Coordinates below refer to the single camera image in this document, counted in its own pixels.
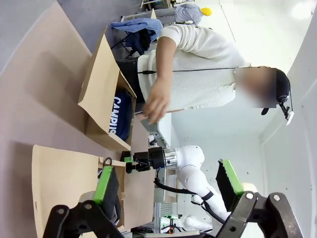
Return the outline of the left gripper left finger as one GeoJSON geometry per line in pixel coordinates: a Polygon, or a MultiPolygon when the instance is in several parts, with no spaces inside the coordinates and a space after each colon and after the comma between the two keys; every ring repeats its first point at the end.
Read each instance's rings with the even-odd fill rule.
{"type": "Polygon", "coordinates": [[[93,232],[98,238],[122,238],[119,182],[114,166],[105,166],[92,198],[81,199],[74,208],[56,205],[51,209],[43,237],[78,238],[93,232]]]}

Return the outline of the person's right hand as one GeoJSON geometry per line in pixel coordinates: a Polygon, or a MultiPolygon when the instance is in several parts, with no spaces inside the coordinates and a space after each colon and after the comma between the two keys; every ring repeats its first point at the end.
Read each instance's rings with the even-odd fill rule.
{"type": "Polygon", "coordinates": [[[170,103],[171,79],[158,77],[151,87],[143,114],[149,123],[158,122],[167,112],[170,103]]]}

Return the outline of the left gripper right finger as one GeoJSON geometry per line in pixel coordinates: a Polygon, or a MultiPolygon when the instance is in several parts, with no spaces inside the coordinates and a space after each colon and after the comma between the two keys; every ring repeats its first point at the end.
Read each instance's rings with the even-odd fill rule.
{"type": "Polygon", "coordinates": [[[263,197],[246,190],[229,160],[219,160],[216,181],[224,205],[231,214],[217,238],[240,238],[248,223],[256,223],[265,238],[296,238],[298,222],[283,193],[263,197]]]}

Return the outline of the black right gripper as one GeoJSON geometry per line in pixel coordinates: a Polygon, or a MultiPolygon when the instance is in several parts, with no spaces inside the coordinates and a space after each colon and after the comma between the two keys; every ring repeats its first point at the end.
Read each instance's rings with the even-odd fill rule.
{"type": "Polygon", "coordinates": [[[131,174],[133,170],[143,172],[151,168],[155,170],[164,168],[165,158],[163,148],[152,147],[147,152],[135,153],[133,156],[124,157],[124,162],[126,163],[126,172],[128,174],[131,174]]]}

